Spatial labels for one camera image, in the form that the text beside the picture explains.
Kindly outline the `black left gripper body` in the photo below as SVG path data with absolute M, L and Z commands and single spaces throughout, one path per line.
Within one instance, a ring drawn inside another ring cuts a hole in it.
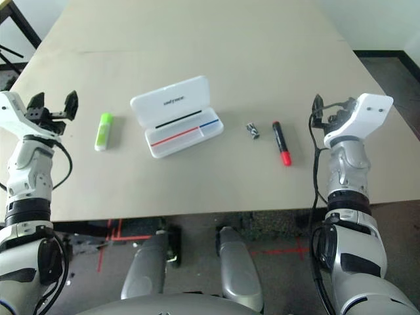
M 51 113 L 46 107 L 27 107 L 26 118 L 40 128 L 57 135 L 63 135 L 66 123 L 66 112 Z

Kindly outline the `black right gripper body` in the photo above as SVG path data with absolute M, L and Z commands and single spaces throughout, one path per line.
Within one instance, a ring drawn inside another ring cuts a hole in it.
M 327 122 L 324 124 L 324 133 L 336 131 L 346 123 L 352 115 L 354 106 L 351 104 L 338 105 L 339 109 L 335 114 L 328 117 Z

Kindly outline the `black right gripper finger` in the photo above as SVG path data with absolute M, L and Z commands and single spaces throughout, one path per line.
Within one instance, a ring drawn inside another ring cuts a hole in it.
M 311 127 L 316 129 L 324 129 L 325 124 L 323 122 L 323 114 L 324 114 L 324 100 L 323 98 L 317 94 L 314 97 L 314 101 L 312 103 L 312 113 L 311 113 Z

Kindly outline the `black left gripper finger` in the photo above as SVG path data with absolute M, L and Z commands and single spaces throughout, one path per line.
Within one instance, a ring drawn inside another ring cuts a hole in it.
M 27 105 L 27 110 L 38 110 L 44 108 L 45 93 L 41 92 L 34 95 Z
M 73 121 L 75 119 L 77 109 L 78 109 L 78 95 L 76 91 L 69 93 L 64 101 L 64 119 Z

